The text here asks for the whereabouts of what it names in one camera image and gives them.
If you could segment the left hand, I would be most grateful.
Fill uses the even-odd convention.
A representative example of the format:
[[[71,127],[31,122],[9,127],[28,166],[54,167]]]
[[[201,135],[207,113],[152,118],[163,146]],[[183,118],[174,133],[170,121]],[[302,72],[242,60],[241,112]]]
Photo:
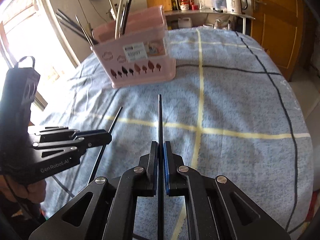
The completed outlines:
[[[12,192],[19,198],[28,199],[32,203],[40,204],[46,197],[45,180],[38,181],[28,186],[23,186],[14,181],[10,176],[1,175],[1,193],[11,202],[17,202]]]

